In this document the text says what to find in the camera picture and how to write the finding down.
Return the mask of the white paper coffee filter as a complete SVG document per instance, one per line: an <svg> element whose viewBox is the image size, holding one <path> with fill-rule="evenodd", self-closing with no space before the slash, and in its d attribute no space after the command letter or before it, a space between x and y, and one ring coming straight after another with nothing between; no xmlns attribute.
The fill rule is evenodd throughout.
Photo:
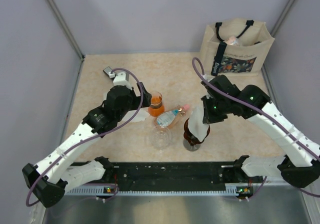
<svg viewBox="0 0 320 224"><path fill-rule="evenodd" d="M203 107L196 106L188 121L188 129L193 136L202 142L209 130L209 125L203 123L204 109Z"/></svg>

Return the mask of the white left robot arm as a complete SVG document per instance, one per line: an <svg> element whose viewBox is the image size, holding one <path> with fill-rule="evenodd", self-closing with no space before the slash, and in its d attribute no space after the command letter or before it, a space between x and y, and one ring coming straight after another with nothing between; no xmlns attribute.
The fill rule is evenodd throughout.
<svg viewBox="0 0 320 224"><path fill-rule="evenodd" d="M109 182L113 178L112 164L97 157L81 166L74 161L91 145L121 128L118 123L129 111L139 112L149 107L151 94L138 82L140 96L132 87L115 85L102 104L83 118L72 134L51 154L36 164L26 164L22 174L29 188L28 198L35 195L45 208L57 204L68 191L92 181Z"/></svg>

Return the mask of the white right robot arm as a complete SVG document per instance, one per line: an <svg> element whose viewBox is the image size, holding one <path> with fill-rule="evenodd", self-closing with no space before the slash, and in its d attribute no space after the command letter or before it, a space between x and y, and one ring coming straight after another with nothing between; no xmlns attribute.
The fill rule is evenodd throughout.
<svg viewBox="0 0 320 224"><path fill-rule="evenodd" d="M283 151L278 157L241 156L233 176L239 182L250 177L282 178L296 188L305 188L320 177L320 146L307 138L277 109L270 97L255 85L239 90L224 75L203 79L203 123L214 124L239 116L259 127Z"/></svg>

